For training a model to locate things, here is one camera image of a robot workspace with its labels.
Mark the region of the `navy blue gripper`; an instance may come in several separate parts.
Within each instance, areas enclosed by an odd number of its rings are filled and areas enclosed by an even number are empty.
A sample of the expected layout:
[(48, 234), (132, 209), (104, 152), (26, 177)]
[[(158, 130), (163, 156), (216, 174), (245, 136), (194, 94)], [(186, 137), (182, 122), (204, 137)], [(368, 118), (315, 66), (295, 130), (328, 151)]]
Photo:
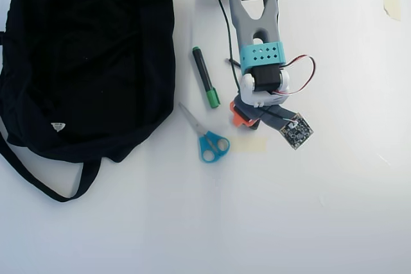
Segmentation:
[(241, 100), (238, 94), (235, 102), (230, 103), (230, 111), (233, 113), (232, 123), (235, 127), (246, 127), (257, 130), (260, 122), (280, 131), (284, 126), (291, 125), (295, 128), (298, 120), (295, 120), (296, 113), (283, 109), (279, 105), (268, 107), (253, 107)]

